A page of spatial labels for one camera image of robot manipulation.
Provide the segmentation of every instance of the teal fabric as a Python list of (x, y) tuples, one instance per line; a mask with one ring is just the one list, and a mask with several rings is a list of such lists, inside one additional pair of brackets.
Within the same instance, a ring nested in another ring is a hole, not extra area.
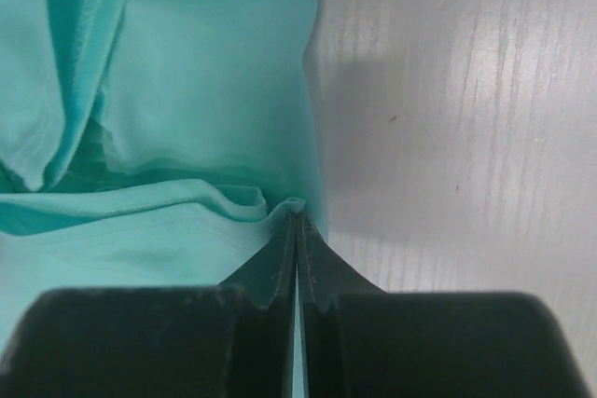
[(219, 282), (304, 207), (326, 233), (315, 12), (0, 0), (0, 350), (49, 288)]

